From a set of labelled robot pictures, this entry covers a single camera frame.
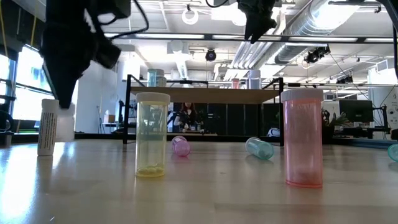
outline ceiling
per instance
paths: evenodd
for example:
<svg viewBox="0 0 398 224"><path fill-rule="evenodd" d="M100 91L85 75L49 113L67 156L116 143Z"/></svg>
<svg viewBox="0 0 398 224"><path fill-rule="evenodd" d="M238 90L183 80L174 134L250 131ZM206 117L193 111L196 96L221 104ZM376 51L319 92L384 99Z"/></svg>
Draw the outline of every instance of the ceiling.
<svg viewBox="0 0 398 224"><path fill-rule="evenodd" d="M35 14L39 19L45 19L45 0L14 0L27 11ZM289 21L307 3L308 0L295 0L295 6L285 10L286 20ZM189 1L193 9L198 9L198 22L188 25L182 21L182 12L186 8L187 0L179 1L139 1L146 12L150 29L148 32L198 33L198 34L243 34L244 26L236 26L231 21L215 21L211 19L210 8L201 0ZM110 26L104 26L105 32L125 32L144 27L144 20L132 3L132 14L128 19L118 20ZM333 31L331 35L344 36L392 36L392 23L385 9L375 14L375 7L361 7L343 25ZM101 16L100 19L110 21L111 15ZM115 40L116 44L131 44L136 47L142 59L149 68L161 68L166 73L176 70L176 64L167 59L168 40ZM187 61L189 70L213 71L216 63L230 62L234 59L240 42L188 41L192 59ZM206 62L205 54L208 48L215 49L215 62ZM341 69L353 68L356 83L366 82L367 68L392 55L391 45L366 44L330 44L331 53L338 62L337 66L331 57L325 57L320 63L304 69L302 57L298 57L291 65L281 72L286 82L326 82L330 76L339 74ZM362 56L357 62L357 55Z"/></svg>

